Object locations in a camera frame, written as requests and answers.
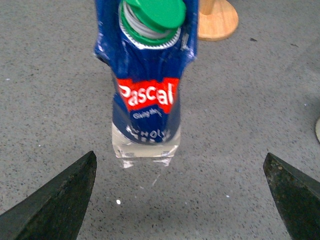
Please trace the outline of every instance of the green bottle cap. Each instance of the green bottle cap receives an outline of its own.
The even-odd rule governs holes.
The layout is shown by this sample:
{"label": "green bottle cap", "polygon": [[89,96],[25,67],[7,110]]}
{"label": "green bottle cap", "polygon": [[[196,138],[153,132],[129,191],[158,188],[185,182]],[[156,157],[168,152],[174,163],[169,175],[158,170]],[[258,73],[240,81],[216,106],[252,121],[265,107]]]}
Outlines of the green bottle cap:
{"label": "green bottle cap", "polygon": [[146,45],[161,45],[185,21],[183,0],[123,0],[121,20],[130,36]]}

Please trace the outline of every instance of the round wooden stand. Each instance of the round wooden stand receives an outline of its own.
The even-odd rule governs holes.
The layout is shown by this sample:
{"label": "round wooden stand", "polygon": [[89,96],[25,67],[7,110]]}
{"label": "round wooden stand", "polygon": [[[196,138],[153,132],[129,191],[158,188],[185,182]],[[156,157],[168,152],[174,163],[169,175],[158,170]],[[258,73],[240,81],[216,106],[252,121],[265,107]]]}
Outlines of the round wooden stand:
{"label": "round wooden stand", "polygon": [[316,125],[315,125],[315,135],[320,142],[320,118],[318,119],[318,121],[316,122]]}
{"label": "round wooden stand", "polygon": [[239,17],[227,0],[200,0],[198,38],[219,41],[235,32]]}

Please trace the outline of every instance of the clear plastic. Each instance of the clear plastic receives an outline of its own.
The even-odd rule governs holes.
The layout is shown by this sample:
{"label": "clear plastic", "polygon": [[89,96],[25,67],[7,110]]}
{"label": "clear plastic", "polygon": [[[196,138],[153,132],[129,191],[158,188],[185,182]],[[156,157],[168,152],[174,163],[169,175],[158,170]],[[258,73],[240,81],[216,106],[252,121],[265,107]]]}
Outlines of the clear plastic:
{"label": "clear plastic", "polygon": [[145,145],[125,137],[112,123],[112,145],[117,158],[172,158],[180,145],[180,127],[170,141]]}

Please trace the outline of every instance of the speckled floor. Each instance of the speckled floor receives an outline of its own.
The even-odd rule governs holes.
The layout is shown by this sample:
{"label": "speckled floor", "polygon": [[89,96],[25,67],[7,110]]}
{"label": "speckled floor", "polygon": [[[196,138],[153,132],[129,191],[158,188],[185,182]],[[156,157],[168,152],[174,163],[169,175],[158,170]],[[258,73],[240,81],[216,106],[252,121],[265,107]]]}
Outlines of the speckled floor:
{"label": "speckled floor", "polygon": [[3,0],[0,214],[94,150],[79,240],[289,240],[262,166],[271,152],[320,180],[320,1],[230,3],[237,31],[199,42],[181,81],[176,156],[124,169],[94,1]]}

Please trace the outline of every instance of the pascal label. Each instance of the pascal label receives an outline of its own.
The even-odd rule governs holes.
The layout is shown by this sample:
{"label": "pascal label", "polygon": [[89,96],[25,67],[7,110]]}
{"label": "pascal label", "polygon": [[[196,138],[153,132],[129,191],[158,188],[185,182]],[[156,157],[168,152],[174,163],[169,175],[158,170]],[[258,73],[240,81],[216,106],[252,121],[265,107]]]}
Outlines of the pascal label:
{"label": "pascal label", "polygon": [[118,91],[128,111],[158,105],[169,114],[176,101],[179,78],[164,77],[162,82],[144,80],[133,83],[132,79],[118,79]]}

